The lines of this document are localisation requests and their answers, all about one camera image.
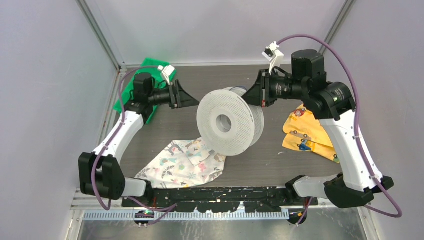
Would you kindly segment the white perforated cable spool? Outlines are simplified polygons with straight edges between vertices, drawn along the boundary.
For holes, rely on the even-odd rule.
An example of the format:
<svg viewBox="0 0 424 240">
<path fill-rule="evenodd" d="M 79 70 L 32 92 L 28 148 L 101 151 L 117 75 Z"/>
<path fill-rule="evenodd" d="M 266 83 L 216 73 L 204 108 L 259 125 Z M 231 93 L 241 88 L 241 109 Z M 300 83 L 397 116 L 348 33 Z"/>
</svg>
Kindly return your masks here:
<svg viewBox="0 0 424 240">
<path fill-rule="evenodd" d="M 263 110 L 242 99 L 246 92 L 242 86 L 214 90 L 198 105 L 196 122 L 200 136 L 210 149 L 221 155 L 238 156 L 263 134 Z"/>
</svg>

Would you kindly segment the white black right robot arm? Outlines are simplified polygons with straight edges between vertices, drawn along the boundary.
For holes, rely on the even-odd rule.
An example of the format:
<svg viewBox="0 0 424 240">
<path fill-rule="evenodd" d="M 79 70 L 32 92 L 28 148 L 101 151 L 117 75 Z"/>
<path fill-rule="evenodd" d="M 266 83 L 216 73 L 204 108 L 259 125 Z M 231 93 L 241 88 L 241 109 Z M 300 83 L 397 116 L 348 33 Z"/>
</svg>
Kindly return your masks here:
<svg viewBox="0 0 424 240">
<path fill-rule="evenodd" d="M 367 206 L 374 195 L 394 186 L 389 176 L 365 163 L 365 150 L 359 148 L 359 133 L 354 127 L 358 113 L 354 96 L 341 82 L 327 81 L 324 56 L 314 49 L 291 55 L 291 73 L 277 62 L 283 58 L 278 49 L 267 47 L 263 56 L 268 69 L 258 72 L 254 85 L 243 95 L 249 104 L 272 106 L 276 100 L 300 100 L 328 134 L 341 165 L 341 173 L 328 177 L 300 175 L 286 183 L 285 198 L 299 205 L 305 198 L 323 198 L 341 209 Z"/>
</svg>

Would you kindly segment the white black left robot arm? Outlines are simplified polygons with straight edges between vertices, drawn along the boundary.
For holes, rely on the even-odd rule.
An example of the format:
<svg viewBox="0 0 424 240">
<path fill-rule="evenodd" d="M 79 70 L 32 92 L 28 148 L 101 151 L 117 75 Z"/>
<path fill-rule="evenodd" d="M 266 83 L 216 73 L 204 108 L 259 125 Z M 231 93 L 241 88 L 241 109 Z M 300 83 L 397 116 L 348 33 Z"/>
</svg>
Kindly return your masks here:
<svg viewBox="0 0 424 240">
<path fill-rule="evenodd" d="M 181 109 L 199 105 L 189 95 L 179 80 L 156 86 L 151 73 L 141 72 L 133 78 L 130 99 L 123 105 L 120 120 L 104 141 L 91 152 L 83 152 L 78 158 L 80 191 L 85 195 L 109 200 L 134 197 L 141 207 L 153 202 L 151 183 L 148 180 L 125 177 L 120 162 L 128 145 L 147 123 L 155 106 L 168 105 Z"/>
</svg>

